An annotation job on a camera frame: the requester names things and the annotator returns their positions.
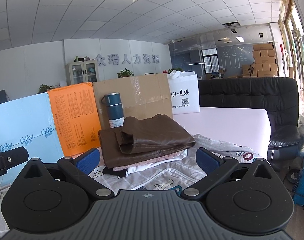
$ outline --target black leather sofa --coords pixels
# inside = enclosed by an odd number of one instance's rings
[[[299,92],[292,78],[235,78],[199,81],[200,106],[265,109],[271,123],[268,160],[297,156]]]

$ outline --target light blue box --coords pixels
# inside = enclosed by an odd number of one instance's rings
[[[38,157],[43,163],[56,163],[64,156],[47,93],[0,104],[0,151],[21,146],[29,159]],[[1,185],[12,183],[25,164],[9,169]]]

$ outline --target folded brown leather pants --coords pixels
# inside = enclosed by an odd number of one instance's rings
[[[99,138],[108,168],[135,164],[195,145],[183,127],[162,114],[143,120],[126,117],[123,126],[100,130]]]

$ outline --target qr code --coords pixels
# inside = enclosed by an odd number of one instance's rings
[[[188,98],[183,98],[182,99],[182,105],[188,105],[189,104],[189,99]]]

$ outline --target blue thermos bottle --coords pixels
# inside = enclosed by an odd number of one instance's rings
[[[122,126],[124,121],[124,113],[119,92],[105,95],[101,102],[107,107],[110,127],[113,128]]]

